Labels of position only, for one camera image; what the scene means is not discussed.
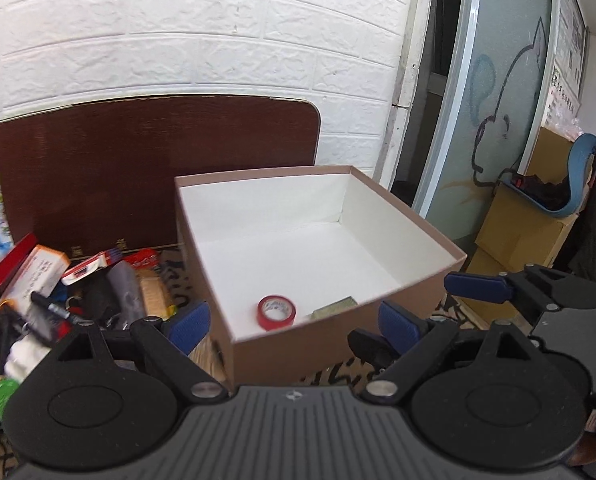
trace brown wooden board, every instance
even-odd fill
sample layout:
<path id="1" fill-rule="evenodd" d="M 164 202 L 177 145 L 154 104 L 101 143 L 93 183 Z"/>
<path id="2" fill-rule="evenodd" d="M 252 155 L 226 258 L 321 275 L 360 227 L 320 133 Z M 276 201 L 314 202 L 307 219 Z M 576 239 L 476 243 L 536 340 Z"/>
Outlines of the brown wooden board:
<path id="1" fill-rule="evenodd" d="M 14 240 L 72 258 L 175 244 L 174 176 L 312 166 L 308 102 L 167 96 L 75 105 L 0 123 L 0 183 Z"/>

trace pile of clutter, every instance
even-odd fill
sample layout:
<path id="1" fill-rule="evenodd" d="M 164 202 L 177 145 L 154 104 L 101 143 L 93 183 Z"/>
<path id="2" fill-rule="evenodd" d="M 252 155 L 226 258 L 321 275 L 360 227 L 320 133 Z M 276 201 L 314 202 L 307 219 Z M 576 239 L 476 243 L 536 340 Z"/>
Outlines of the pile of clutter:
<path id="1" fill-rule="evenodd" d="M 159 273 L 153 249 L 125 256 L 114 248 L 72 264 L 33 234 L 12 247 L 0 260 L 0 421 L 7 400 L 73 325 L 127 330 L 146 316 L 171 318 L 165 335 L 188 353 L 206 331 L 192 342 L 175 340 L 180 320 Z M 208 330 L 208 306 L 200 310 Z"/>

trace tape roll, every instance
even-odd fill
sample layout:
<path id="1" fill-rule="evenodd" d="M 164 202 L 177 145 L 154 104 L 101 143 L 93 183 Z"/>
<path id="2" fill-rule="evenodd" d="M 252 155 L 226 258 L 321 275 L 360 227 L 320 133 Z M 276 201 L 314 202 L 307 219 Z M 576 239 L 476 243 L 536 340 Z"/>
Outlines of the tape roll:
<path id="1" fill-rule="evenodd" d="M 284 296 L 266 296 L 257 308 L 257 322 L 265 330 L 275 330 L 293 324 L 295 305 Z"/>

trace metal bolt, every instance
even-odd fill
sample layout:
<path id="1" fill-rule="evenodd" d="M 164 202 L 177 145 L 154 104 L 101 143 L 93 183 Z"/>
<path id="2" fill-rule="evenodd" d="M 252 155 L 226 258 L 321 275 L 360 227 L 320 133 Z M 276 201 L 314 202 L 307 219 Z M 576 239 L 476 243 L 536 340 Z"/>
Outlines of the metal bolt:
<path id="1" fill-rule="evenodd" d="M 391 381 L 372 381 L 367 384 L 367 391 L 374 397 L 391 397 L 398 391 L 398 386 Z"/>
<path id="2" fill-rule="evenodd" d="M 191 393 L 201 399 L 212 399 L 213 397 L 218 397 L 222 393 L 222 386 L 210 381 L 195 383 L 191 387 Z"/>

